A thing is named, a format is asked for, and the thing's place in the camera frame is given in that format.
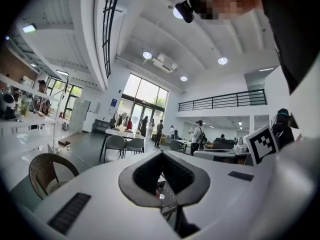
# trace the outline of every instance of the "railing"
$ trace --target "railing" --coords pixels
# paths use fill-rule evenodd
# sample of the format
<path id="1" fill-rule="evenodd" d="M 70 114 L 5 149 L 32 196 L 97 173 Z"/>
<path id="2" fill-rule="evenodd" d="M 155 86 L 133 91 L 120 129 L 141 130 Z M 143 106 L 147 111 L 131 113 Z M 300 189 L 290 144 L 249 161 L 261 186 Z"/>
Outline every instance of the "railing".
<path id="1" fill-rule="evenodd" d="M 267 105 L 265 89 L 242 91 L 179 103 L 179 111 Z"/>
<path id="2" fill-rule="evenodd" d="M 117 2 L 118 0 L 105 0 L 105 6 L 103 9 L 102 49 L 103 49 L 103 58 L 104 58 L 104 68 L 105 68 L 107 78 L 111 74 L 110 39 L 111 39 L 112 22 L 114 20 Z"/>

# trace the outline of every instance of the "rectangular ceiling light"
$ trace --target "rectangular ceiling light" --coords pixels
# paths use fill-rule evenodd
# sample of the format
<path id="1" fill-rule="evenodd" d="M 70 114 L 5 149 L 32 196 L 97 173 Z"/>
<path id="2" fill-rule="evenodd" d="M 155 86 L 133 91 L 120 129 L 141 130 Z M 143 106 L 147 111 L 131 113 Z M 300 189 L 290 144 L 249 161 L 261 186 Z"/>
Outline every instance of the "rectangular ceiling light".
<path id="1" fill-rule="evenodd" d="M 33 32 L 33 31 L 36 31 L 36 25 L 31 24 L 31 25 L 23 27 L 22 29 L 23 29 L 24 33 Z"/>
<path id="2" fill-rule="evenodd" d="M 64 75 L 64 76 L 69 76 L 69 74 L 67 72 L 63 72 L 63 71 L 60 71 L 60 70 L 57 70 L 57 72 L 61 75 Z"/>
<path id="3" fill-rule="evenodd" d="M 262 71 L 268 71 L 268 70 L 273 70 L 274 68 L 271 67 L 271 68 L 266 68 L 266 69 L 260 69 L 259 71 L 262 72 Z"/>

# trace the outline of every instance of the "air conditioning unit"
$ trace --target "air conditioning unit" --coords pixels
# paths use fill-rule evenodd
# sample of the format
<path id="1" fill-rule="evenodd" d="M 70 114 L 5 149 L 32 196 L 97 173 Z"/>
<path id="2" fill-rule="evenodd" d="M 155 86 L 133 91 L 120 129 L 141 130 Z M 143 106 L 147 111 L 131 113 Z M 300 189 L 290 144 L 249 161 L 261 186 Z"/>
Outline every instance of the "air conditioning unit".
<path id="1" fill-rule="evenodd" d="M 162 69 L 163 71 L 167 73 L 171 73 L 175 71 L 178 67 L 177 64 L 173 62 L 172 59 L 170 59 L 168 56 L 161 53 L 157 58 L 153 58 L 153 65 L 158 67 L 159 69 Z"/>

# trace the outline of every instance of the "shelf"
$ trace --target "shelf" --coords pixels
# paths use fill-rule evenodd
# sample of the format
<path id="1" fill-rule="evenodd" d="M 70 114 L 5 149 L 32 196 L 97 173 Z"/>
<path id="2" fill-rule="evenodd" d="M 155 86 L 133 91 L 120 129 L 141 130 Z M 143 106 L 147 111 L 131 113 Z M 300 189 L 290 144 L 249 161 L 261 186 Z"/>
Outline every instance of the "shelf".
<path id="1" fill-rule="evenodd" d="M 4 76 L 3 74 L 0 74 L 0 80 L 2 82 L 6 83 L 6 84 L 9 84 L 9 85 L 13 86 L 13 87 L 19 88 L 20 90 L 26 91 L 27 93 L 34 94 L 34 95 L 46 98 L 48 100 L 56 101 L 58 103 L 60 102 L 60 100 L 57 99 L 57 98 L 54 98 L 54 97 L 49 96 L 49 95 L 46 95 L 46 94 L 44 94 L 42 92 L 39 92 L 39 91 L 37 91 L 35 89 L 32 89 L 32 88 L 28 87 L 28 86 L 20 84 L 20 83 L 18 83 L 16 81 L 11 80 L 10 78 Z"/>
<path id="2" fill-rule="evenodd" d="M 48 135 L 45 131 L 38 129 L 0 137 L 0 159 L 7 154 L 16 156 L 17 153 L 30 152 L 53 139 L 53 135 Z"/>
<path id="3" fill-rule="evenodd" d="M 55 124 L 56 121 L 48 116 L 39 116 L 37 113 L 29 112 L 29 115 L 25 117 L 24 121 L 4 120 L 0 119 L 1 128 L 15 128 L 15 127 L 26 127 L 33 125 L 45 125 Z"/>

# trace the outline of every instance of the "brown woven chair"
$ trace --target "brown woven chair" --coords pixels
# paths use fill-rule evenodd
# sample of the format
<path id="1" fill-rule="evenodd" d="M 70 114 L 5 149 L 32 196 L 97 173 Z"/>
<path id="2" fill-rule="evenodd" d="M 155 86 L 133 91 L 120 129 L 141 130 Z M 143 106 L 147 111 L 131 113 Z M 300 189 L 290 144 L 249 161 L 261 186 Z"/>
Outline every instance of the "brown woven chair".
<path id="1" fill-rule="evenodd" d="M 48 196 L 48 193 L 52 193 L 64 184 L 67 181 L 60 181 L 58 180 L 54 162 L 57 164 L 61 164 L 67 167 L 73 175 L 76 177 L 79 175 L 77 168 L 67 159 L 63 158 L 60 155 L 52 154 L 52 153 L 43 153 L 37 155 L 30 163 L 29 166 L 29 179 L 34 191 L 37 195 L 44 199 L 41 195 L 38 185 L 41 187 L 43 192 Z M 55 184 L 49 192 L 47 192 L 48 185 L 53 181 L 56 180 L 57 184 Z"/>

